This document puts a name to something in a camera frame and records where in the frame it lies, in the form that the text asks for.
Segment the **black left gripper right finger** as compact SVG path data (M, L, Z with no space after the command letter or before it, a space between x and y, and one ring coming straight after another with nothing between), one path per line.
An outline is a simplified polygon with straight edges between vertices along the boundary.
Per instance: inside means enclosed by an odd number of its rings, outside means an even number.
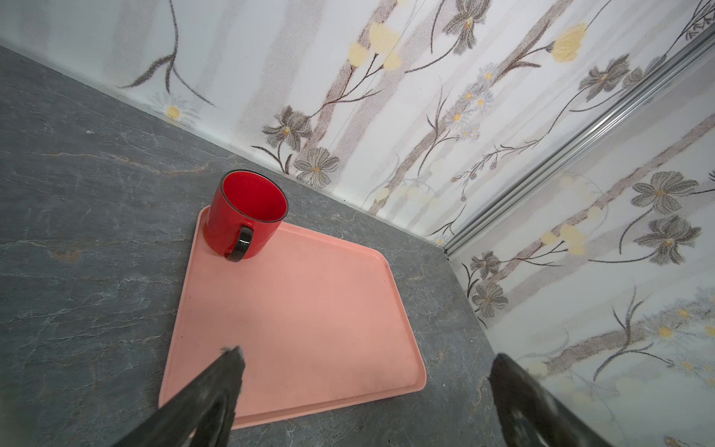
M489 381L506 445L609 444L510 356L504 353L495 356Z

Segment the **red mug black handle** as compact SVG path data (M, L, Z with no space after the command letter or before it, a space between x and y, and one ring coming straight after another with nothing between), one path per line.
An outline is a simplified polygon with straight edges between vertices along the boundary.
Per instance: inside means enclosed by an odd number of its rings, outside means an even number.
M212 251L237 263L264 249L288 211L289 201L275 182L258 172L236 169L220 181L203 235Z

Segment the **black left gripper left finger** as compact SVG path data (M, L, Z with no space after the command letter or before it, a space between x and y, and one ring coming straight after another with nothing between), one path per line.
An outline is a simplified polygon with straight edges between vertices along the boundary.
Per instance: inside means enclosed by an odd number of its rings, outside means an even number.
M236 417L245 359L241 348L222 355L117 446L225 446Z

